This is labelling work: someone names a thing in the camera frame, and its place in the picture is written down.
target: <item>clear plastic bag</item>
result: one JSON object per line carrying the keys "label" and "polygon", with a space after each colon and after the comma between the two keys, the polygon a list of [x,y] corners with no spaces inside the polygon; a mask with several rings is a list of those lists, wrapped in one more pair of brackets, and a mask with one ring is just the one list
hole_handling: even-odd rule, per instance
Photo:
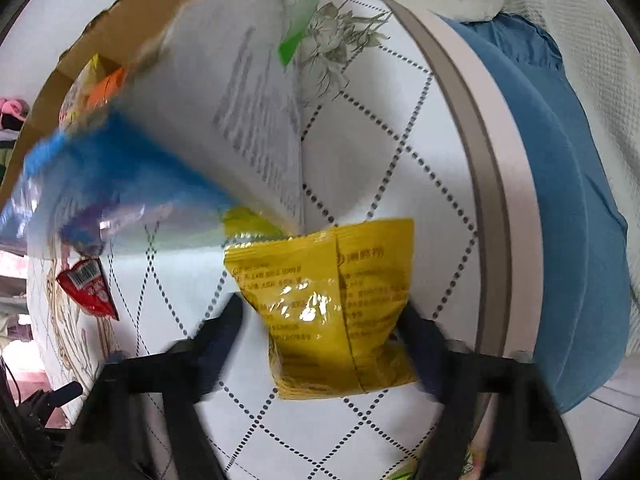
{"label": "clear plastic bag", "polygon": [[[50,258],[59,237],[86,256],[119,233],[127,251],[146,248],[140,223],[162,222],[167,248],[220,245],[238,202],[150,142],[119,112],[102,110],[87,131],[55,133],[26,157],[0,217],[0,243]],[[259,236],[258,233],[246,233]]]}
{"label": "clear plastic bag", "polygon": [[0,245],[51,258],[62,240],[95,256],[117,233],[121,251],[141,253],[143,225],[158,222],[157,250],[299,234],[291,61],[317,1],[191,0],[120,95],[26,157],[0,215]]}

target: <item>cardboard box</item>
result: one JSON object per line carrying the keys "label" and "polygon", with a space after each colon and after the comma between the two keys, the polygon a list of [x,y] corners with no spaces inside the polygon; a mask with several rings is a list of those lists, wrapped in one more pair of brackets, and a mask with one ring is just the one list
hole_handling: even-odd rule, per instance
{"label": "cardboard box", "polygon": [[80,38],[60,56],[31,108],[0,186],[0,204],[11,196],[24,157],[58,126],[60,106],[73,81],[93,54],[127,64],[148,40],[171,21],[185,0],[117,0],[91,20]]}

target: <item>blue pillow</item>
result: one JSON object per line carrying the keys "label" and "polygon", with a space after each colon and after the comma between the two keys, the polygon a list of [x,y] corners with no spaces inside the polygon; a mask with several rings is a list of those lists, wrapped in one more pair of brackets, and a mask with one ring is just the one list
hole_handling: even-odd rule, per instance
{"label": "blue pillow", "polygon": [[544,257],[534,358],[566,412],[602,386],[624,357],[631,303],[626,221],[553,39],[515,15],[447,23],[492,74],[529,158]]}

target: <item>pink hat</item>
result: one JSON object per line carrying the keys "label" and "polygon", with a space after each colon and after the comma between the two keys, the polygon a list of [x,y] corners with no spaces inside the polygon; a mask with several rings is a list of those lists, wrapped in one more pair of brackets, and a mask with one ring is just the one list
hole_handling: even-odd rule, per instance
{"label": "pink hat", "polygon": [[2,122],[2,115],[12,115],[16,119],[24,122],[26,120],[25,113],[26,106],[23,105],[18,99],[5,99],[0,97],[0,123]]}

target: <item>red snack packet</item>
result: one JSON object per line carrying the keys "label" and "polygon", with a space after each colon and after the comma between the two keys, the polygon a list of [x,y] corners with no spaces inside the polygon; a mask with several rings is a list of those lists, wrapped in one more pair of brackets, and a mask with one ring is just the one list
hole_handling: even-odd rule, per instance
{"label": "red snack packet", "polygon": [[120,320],[99,258],[80,260],[71,269],[60,272],[56,281],[86,314]]}

